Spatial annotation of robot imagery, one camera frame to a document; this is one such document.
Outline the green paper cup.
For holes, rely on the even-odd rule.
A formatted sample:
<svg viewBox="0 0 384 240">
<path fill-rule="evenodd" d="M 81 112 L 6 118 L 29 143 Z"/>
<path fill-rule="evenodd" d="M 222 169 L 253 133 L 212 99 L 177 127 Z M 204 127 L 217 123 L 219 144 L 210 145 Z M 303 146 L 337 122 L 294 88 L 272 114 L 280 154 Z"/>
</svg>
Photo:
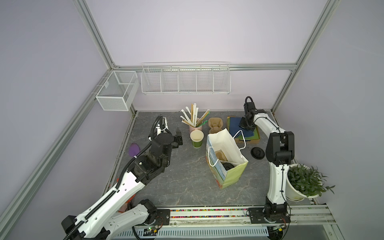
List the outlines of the green paper cup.
<svg viewBox="0 0 384 240">
<path fill-rule="evenodd" d="M 193 147 L 198 149 L 203 144 L 204 133 L 201 130 L 194 130 L 190 133 L 190 138 L 193 143 Z"/>
</svg>

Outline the green paper gift bag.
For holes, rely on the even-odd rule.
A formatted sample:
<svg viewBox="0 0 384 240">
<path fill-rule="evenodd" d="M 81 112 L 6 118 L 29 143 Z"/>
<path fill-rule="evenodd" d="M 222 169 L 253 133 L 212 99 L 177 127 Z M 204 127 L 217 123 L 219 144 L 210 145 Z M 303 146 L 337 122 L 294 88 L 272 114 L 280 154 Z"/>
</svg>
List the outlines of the green paper gift bag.
<svg viewBox="0 0 384 240">
<path fill-rule="evenodd" d="M 206 160 L 220 189 L 235 184 L 243 174 L 248 160 L 241 150 L 246 142 L 239 147 L 227 129 L 215 134 L 209 134 L 206 144 Z"/>
</svg>

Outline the single brown pulp cup carrier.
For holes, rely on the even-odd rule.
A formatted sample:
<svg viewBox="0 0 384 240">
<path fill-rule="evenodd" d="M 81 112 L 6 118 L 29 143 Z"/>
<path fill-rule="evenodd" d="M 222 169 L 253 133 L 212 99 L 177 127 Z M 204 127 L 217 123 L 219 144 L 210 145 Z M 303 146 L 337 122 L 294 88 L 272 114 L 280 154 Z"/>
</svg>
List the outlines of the single brown pulp cup carrier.
<svg viewBox="0 0 384 240">
<path fill-rule="evenodd" d="M 216 154 L 216 157 L 219 161 L 221 161 L 221 162 L 227 162 L 228 161 L 228 159 L 225 156 L 223 151 L 216 151 L 215 154 Z"/>
</svg>

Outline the black paper cup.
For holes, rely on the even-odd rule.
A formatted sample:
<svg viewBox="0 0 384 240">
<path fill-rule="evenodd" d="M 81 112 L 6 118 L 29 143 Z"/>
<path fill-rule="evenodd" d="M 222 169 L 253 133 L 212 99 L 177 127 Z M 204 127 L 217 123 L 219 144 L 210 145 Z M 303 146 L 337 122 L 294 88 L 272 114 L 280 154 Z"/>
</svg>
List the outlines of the black paper cup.
<svg viewBox="0 0 384 240">
<path fill-rule="evenodd" d="M 235 165 L 233 165 L 232 163 L 228 163 L 228 162 L 222 163 L 222 165 L 226 171 L 229 171 L 235 167 Z"/>
</svg>

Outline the dark blue paper napkin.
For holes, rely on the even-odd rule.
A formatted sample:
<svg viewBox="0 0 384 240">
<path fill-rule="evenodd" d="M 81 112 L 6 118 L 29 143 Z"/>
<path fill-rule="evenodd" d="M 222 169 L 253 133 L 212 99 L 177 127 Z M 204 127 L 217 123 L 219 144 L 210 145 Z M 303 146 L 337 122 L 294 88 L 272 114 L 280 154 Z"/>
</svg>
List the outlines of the dark blue paper napkin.
<svg viewBox="0 0 384 240">
<path fill-rule="evenodd" d="M 234 137 L 238 131 L 242 131 L 244 137 L 246 138 L 253 137 L 255 135 L 254 132 L 245 130 L 240 127 L 241 119 L 242 119 L 241 117 L 229 118 L 229 133 L 231 134 L 232 137 Z"/>
</svg>

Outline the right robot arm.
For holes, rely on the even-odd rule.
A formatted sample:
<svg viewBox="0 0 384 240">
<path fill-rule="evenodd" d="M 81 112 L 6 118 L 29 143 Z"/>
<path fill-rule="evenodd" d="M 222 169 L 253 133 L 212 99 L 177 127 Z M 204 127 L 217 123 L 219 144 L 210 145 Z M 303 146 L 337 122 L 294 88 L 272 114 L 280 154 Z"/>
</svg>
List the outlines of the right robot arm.
<svg viewBox="0 0 384 240">
<path fill-rule="evenodd" d="M 286 198 L 286 183 L 289 166 L 295 156 L 295 136 L 278 126 L 266 111 L 257 109 L 250 96 L 244 103 L 245 116 L 239 127 L 253 131 L 259 128 L 268 137 L 265 157 L 270 165 L 270 185 L 264 207 L 264 218 L 268 222 L 283 219 L 290 223 L 290 213 Z"/>
</svg>

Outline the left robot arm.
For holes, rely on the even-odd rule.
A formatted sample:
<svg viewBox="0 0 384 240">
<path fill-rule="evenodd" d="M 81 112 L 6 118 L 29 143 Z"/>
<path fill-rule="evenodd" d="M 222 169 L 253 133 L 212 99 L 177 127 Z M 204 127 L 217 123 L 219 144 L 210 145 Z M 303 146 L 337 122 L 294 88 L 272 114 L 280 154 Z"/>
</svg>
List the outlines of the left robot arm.
<svg viewBox="0 0 384 240">
<path fill-rule="evenodd" d="M 151 180 L 170 165 L 172 150 L 183 144 L 180 130 L 172 135 L 165 130 L 156 136 L 138 156 L 125 166 L 118 182 L 95 204 L 77 216 L 62 221 L 66 240 L 111 240 L 136 225 L 156 221 L 157 208 L 150 200 L 119 213 L 118 210 Z"/>
</svg>

